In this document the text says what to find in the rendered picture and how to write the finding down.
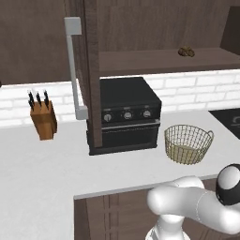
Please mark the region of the brown wood cabinet door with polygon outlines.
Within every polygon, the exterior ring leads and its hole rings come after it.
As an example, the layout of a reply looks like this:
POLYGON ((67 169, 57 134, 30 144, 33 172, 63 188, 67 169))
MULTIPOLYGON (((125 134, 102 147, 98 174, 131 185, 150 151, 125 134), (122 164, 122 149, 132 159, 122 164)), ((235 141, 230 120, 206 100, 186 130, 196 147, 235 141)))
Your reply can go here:
POLYGON ((81 19, 82 33, 73 38, 75 73, 83 104, 88 110, 87 129, 91 144, 102 145, 97 0, 65 0, 66 15, 81 19))

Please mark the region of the open wood cabinet with shelf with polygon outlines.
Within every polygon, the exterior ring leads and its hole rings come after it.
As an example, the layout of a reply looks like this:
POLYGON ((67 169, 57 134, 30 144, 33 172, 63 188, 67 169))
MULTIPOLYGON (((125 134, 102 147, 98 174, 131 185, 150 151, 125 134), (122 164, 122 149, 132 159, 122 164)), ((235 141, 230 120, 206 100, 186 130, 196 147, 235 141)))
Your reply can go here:
POLYGON ((97 0, 97 30, 102 76, 240 68, 240 0, 97 0))

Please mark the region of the brown bread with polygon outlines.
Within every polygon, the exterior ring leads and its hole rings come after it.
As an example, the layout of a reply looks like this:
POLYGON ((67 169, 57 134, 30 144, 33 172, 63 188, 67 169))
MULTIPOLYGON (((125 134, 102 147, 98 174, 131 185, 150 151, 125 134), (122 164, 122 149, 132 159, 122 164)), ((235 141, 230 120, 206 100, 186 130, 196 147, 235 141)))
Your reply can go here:
POLYGON ((193 57, 195 55, 195 52, 190 47, 184 46, 178 50, 178 54, 185 57, 193 57))

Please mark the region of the brown wood base cabinet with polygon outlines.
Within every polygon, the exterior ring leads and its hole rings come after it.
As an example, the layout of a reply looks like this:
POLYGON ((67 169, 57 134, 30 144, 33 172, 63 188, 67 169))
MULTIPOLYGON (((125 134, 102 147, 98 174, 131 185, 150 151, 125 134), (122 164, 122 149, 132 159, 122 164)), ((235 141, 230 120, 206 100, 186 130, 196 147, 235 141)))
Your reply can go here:
POLYGON ((147 205, 149 191, 76 198, 74 240, 145 240, 158 221, 147 205))

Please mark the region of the black toaster oven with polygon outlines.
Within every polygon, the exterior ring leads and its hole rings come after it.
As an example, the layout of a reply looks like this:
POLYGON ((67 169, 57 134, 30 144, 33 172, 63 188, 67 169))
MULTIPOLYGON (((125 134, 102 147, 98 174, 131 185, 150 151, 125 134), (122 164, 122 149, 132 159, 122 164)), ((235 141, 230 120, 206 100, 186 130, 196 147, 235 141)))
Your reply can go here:
POLYGON ((143 77, 101 79, 102 146, 86 130, 89 155, 156 148, 162 101, 143 77))

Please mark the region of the wooden knife block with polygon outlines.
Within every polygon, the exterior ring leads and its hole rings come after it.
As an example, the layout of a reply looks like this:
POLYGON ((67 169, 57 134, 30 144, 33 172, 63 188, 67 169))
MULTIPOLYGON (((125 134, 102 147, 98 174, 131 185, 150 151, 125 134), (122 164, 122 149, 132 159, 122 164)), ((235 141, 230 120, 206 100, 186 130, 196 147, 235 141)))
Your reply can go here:
POLYGON ((57 132, 57 121, 53 109, 53 104, 49 101, 49 106, 45 102, 36 102, 34 109, 30 111, 30 116, 41 141, 52 140, 57 132))

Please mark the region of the black hob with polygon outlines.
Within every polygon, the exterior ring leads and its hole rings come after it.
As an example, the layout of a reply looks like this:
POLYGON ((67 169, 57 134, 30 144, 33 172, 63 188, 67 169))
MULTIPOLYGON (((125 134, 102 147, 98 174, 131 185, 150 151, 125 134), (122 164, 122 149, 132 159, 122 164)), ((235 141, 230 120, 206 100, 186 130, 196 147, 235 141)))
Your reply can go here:
POLYGON ((214 110, 210 113, 240 140, 240 108, 214 110))

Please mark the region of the dark wood wall cabinet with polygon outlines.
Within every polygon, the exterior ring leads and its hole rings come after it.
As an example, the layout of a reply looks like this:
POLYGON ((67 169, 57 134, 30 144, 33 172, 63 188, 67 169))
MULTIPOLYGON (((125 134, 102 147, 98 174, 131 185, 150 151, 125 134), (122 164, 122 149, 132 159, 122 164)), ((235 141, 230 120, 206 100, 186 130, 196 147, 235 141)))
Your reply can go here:
POLYGON ((68 0, 0 0, 0 83, 70 79, 68 0))

